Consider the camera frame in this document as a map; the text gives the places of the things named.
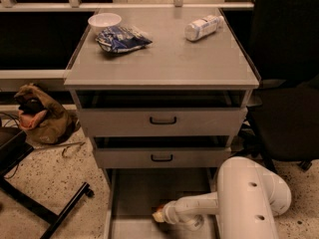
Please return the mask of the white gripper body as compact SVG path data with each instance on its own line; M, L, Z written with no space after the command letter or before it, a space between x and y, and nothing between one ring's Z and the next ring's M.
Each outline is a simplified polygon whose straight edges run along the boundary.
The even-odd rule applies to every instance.
M163 220L168 224L177 224L179 222L179 217L175 210L175 201L167 203L162 208Z

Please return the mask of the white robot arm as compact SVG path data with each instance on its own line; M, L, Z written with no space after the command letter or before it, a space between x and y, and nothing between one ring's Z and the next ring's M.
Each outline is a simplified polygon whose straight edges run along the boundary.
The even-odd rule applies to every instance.
M195 231L205 215L215 215L220 239L279 239L274 218L285 213L291 201L291 190L279 175L238 156L221 165L214 192L166 203L153 218Z

